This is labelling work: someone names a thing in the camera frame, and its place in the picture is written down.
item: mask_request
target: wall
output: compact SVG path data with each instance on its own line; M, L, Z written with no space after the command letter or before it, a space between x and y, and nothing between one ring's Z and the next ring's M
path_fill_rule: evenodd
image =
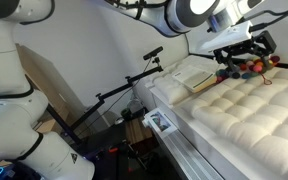
M125 83L128 70L123 55L98 8L90 1L56 0L56 10L50 19L30 26L18 25L14 34L16 42L54 65L81 102L82 110L97 103L97 93ZM108 99L99 112L104 112L119 96ZM129 98L130 94L112 111L119 114Z
M123 54L130 75L142 73L148 63L143 61L143 56L159 46L164 48L164 51L159 54L162 67L188 56L188 44L185 36L163 37L153 27L106 8L105 3L97 1L97 4L101 5L100 12L110 27L118 44L117 48ZM145 88L145 83L145 79L141 80L135 89L137 95L151 110L155 108L155 103L150 91Z
M247 14L245 17L249 15L255 14L257 12L263 10L273 10L277 12L288 10L288 0L266 0L252 12ZM264 15L260 18L252 20L253 24L258 24L261 22L269 22L272 20L270 15ZM211 34L206 33L208 26L204 23L200 28L196 28L194 31L190 32L187 37L190 42L190 52L196 52L196 48L194 46L198 46L200 40L205 37L211 37ZM274 24L267 28L271 33L272 37L277 43L277 50L275 54L278 54L282 57L282 62L288 63L288 17L277 24Z

